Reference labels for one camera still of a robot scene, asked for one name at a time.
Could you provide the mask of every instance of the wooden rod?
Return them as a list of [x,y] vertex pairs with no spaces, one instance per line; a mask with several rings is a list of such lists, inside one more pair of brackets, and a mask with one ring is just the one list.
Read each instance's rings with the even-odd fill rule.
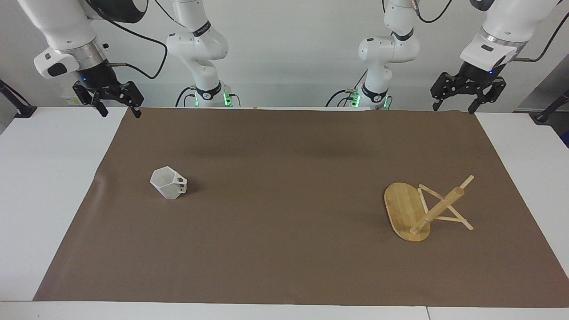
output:
[[435,218],[435,220],[443,220],[443,221],[452,221],[452,222],[460,222],[462,223],[462,221],[460,221],[459,218],[455,218],[455,217],[443,217],[443,216],[438,216]]
[[468,177],[468,178],[463,182],[463,184],[460,185],[460,187],[461,187],[462,189],[466,188],[466,187],[472,182],[472,180],[474,180],[474,176],[473,176],[473,175],[471,175],[470,177]]
[[425,187],[424,185],[420,184],[419,185],[419,189],[423,189],[425,191],[427,191],[428,193],[430,193],[432,196],[439,198],[440,200],[444,200],[443,196],[441,196],[440,194],[438,194],[436,191],[433,191],[432,189],[429,189],[427,187]]
[[426,225],[431,223],[435,220],[436,217],[440,216],[448,206],[453,205],[456,201],[458,201],[464,195],[464,189],[461,187],[456,187],[452,189],[451,192],[444,197],[439,203],[437,203],[426,215],[425,217],[418,222],[418,224],[411,228],[411,234],[416,235],[419,233],[421,229],[423,229]]
[[465,227],[467,227],[470,231],[474,230],[474,227],[453,207],[448,206],[448,209],[454,214]]
[[421,197],[421,203],[423,204],[423,209],[425,210],[425,214],[427,214],[428,207],[427,203],[425,202],[425,195],[423,194],[423,189],[418,188],[417,191],[419,191],[419,196]]

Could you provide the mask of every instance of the white wall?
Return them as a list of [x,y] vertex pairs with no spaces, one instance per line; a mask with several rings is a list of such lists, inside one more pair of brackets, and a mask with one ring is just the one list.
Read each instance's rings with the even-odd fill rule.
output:
[[[172,12],[169,0],[160,2]],[[446,2],[422,1],[423,15],[434,17]],[[324,105],[333,92],[354,86],[365,70],[357,56],[360,41],[389,34],[378,0],[207,0],[205,6],[211,22],[230,44],[228,57],[216,62],[219,74],[247,106]],[[556,8],[522,56],[533,58],[541,52],[567,10],[569,2]],[[431,85],[441,72],[458,71],[460,52],[484,19],[485,14],[471,7],[468,0],[456,0],[437,23],[417,22],[415,34],[422,46],[417,60],[391,65],[392,109],[429,110]],[[100,39],[110,44],[110,61],[128,61],[148,73],[156,70],[161,47],[105,21],[95,21],[93,27]],[[152,0],[143,20],[129,27],[161,40],[182,29]],[[62,105],[60,86],[69,88],[74,79],[44,80],[37,74],[33,58],[47,47],[46,41],[16,0],[0,2],[0,32],[0,78],[19,88],[33,104]],[[480,110],[511,112],[519,106],[569,52],[568,32],[567,28],[562,30],[539,63],[508,66],[502,73],[508,82],[505,92],[497,103]],[[130,69],[117,68],[117,73],[123,82],[136,82],[146,98],[145,106],[171,106],[180,90],[193,84],[189,72],[173,58],[168,58],[154,81]],[[466,110],[472,100],[471,96],[455,97],[442,109]]]

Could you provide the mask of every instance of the wooden stand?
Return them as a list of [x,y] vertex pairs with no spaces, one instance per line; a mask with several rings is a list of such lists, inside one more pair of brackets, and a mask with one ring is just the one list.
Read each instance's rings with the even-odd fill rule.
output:
[[[464,195],[464,189],[472,182],[468,177],[463,184],[454,188],[445,197],[420,184],[415,188],[407,183],[394,183],[385,191],[385,206],[396,234],[407,241],[423,241],[431,233],[430,224],[436,220],[460,222],[469,230],[474,227],[452,206]],[[437,197],[440,202],[432,209],[427,208],[423,191]],[[449,209],[454,217],[440,216]]]

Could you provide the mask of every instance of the black cable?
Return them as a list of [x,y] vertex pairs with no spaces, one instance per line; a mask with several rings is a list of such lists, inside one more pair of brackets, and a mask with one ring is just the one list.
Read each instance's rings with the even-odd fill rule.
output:
[[354,90],[357,89],[357,86],[360,85],[360,82],[364,79],[365,75],[368,74],[368,69],[365,70],[364,74],[361,75],[361,78],[358,80],[358,82],[356,83],[356,85],[354,86]]
[[438,19],[440,19],[440,17],[442,17],[445,12],[447,12],[447,9],[448,9],[448,7],[451,5],[451,2],[452,2],[452,0],[448,0],[448,3],[447,3],[447,5],[444,7],[443,11],[439,14],[438,17],[436,17],[436,18],[433,19],[433,20],[425,20],[425,19],[423,19],[423,17],[421,16],[421,13],[420,13],[420,11],[419,11],[418,8],[417,8],[417,10],[416,10],[417,16],[418,16],[419,19],[420,19],[422,22],[424,22],[424,23],[433,23],[433,22],[437,21]]
[[154,2],[156,2],[156,4],[160,7],[160,9],[162,9],[162,11],[164,11],[164,13],[168,16],[168,18],[170,18],[170,20],[174,21],[175,23],[177,23],[179,26],[184,27],[183,24],[179,23],[178,21],[176,21],[176,19],[174,19],[169,13],[168,11],[166,11],[166,9],[164,9],[164,7],[160,4],[160,2],[158,2],[158,0],[154,0]]
[[340,90],[340,91],[334,93],[334,94],[332,95],[332,97],[330,98],[330,100],[328,100],[328,102],[326,103],[326,107],[328,107],[328,106],[330,105],[330,103],[332,102],[332,100],[333,100],[337,95],[340,95],[340,94],[345,93],[345,92],[346,92],[346,90]]
[[182,99],[182,96],[184,95],[184,93],[188,90],[191,90],[191,89],[192,89],[192,87],[187,87],[187,88],[184,88],[182,90],[182,92],[180,92],[180,95],[178,96],[178,99],[176,100],[176,105],[174,105],[174,108],[178,107],[178,104],[180,103],[180,100]]
[[108,67],[129,67],[132,68],[138,72],[140,72],[141,74],[143,74],[145,77],[149,78],[150,80],[154,80],[158,77],[158,75],[160,74],[160,72],[162,71],[162,68],[164,67],[164,63],[166,62],[166,57],[168,56],[168,47],[166,47],[166,45],[163,42],[160,42],[158,40],[149,38],[147,36],[143,36],[139,33],[136,33],[128,28],[125,28],[123,26],[121,26],[120,24],[116,23],[115,21],[112,21],[111,19],[107,18],[105,16],[105,13],[101,12],[96,6],[93,6],[93,4],[91,3],[90,0],[86,0],[87,4],[93,9],[95,10],[95,12],[97,12],[99,14],[99,16],[101,16],[101,18],[105,19],[106,21],[108,21],[110,24],[114,25],[115,27],[128,32],[129,34],[135,35],[139,38],[142,38],[144,40],[150,41],[150,42],[154,42],[157,44],[160,44],[162,47],[164,47],[164,58],[162,59],[162,63],[160,63],[160,67],[158,68],[158,71],[156,71],[156,74],[154,76],[150,76],[147,73],[145,73],[144,71],[140,70],[139,68],[129,64],[129,63],[108,63],[107,66]]
[[239,96],[238,96],[238,95],[235,95],[235,94],[231,94],[231,95],[229,95],[229,96],[230,96],[230,97],[237,97],[237,101],[239,101],[239,108],[240,108],[240,107],[241,107],[241,99],[239,98]]
[[194,94],[189,94],[189,95],[187,95],[187,96],[184,97],[184,108],[185,108],[185,100],[186,100],[188,97],[194,97],[194,98],[195,98],[196,95],[194,95]]
[[344,102],[344,106],[346,106],[346,103],[348,102],[348,100],[351,100],[351,97],[347,97],[347,98],[343,98],[342,100],[340,100],[340,102],[338,102],[338,104],[336,106],[340,106],[340,104],[342,103],[342,101]]
[[547,45],[545,46],[545,49],[543,49],[543,52],[539,55],[539,57],[537,57],[536,59],[531,59],[531,58],[515,58],[514,61],[518,61],[518,62],[537,62],[540,61],[541,58],[543,58],[543,56],[545,55],[545,53],[547,52],[547,50],[549,49],[549,46],[552,44],[553,40],[555,39],[555,37],[557,36],[557,33],[559,32],[559,30],[561,30],[561,27],[563,27],[563,24],[565,23],[565,21],[567,20],[567,18],[569,18],[569,13],[567,13],[565,15],[565,17],[563,18],[563,20],[561,20],[561,23],[557,26],[557,29],[555,29],[555,32],[553,32],[553,35],[551,36],[551,39],[549,39],[549,41],[547,42]]
[[8,90],[12,91],[13,94],[17,95],[20,99],[22,99],[22,101],[24,101],[27,105],[31,106],[31,104],[28,102],[28,100],[26,100],[26,98],[24,98],[18,91],[16,91],[14,88],[12,88],[11,86],[8,85],[8,83],[4,82],[4,86],[6,86],[6,88],[8,88]]

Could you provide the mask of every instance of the black clamp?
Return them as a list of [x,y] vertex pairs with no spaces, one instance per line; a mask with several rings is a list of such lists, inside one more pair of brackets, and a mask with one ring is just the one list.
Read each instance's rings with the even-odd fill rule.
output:
[[201,37],[203,34],[208,32],[208,30],[212,27],[211,22],[208,20],[201,28],[197,29],[196,31],[192,32],[193,36],[196,38]]
[[399,41],[407,41],[407,40],[411,39],[411,37],[413,36],[414,33],[415,33],[415,29],[412,28],[411,32],[409,32],[406,35],[398,35],[395,33],[395,31],[392,31],[391,35],[394,35],[397,38],[397,40],[399,40]]
[[[489,87],[488,93],[484,94],[484,90]],[[443,72],[431,88],[432,97],[438,99],[432,108],[438,111],[445,99],[456,95],[476,95],[476,99],[468,107],[468,112],[474,114],[480,105],[495,102],[505,87],[506,81],[502,77],[497,77],[490,83],[480,84],[475,81],[457,81],[456,76]]]
[[470,0],[470,4],[480,11],[488,11],[494,4],[494,0]]
[[375,93],[366,88],[365,83],[361,86],[361,90],[365,94],[365,96],[368,97],[373,103],[380,103],[381,100],[383,100],[387,96],[387,92],[389,91],[389,89],[387,89],[385,92]]
[[14,115],[14,118],[30,118],[38,107],[30,104],[24,105],[20,100],[18,100],[18,98],[16,98],[16,96],[14,96],[14,92],[19,95],[16,90],[12,89],[12,87],[0,80],[0,93],[3,94],[18,110],[18,113]]
[[75,91],[75,94],[82,104],[90,105],[97,109],[103,117],[106,117],[109,111],[101,100],[115,100],[127,105],[137,119],[142,115],[140,106],[144,101],[144,97],[132,81],[126,84],[109,85],[94,90],[83,87],[83,85],[77,81],[73,85],[73,91]]
[[211,90],[204,91],[196,87],[196,91],[204,100],[211,100],[213,97],[215,97],[215,95],[221,92],[221,82],[219,82],[217,87]]

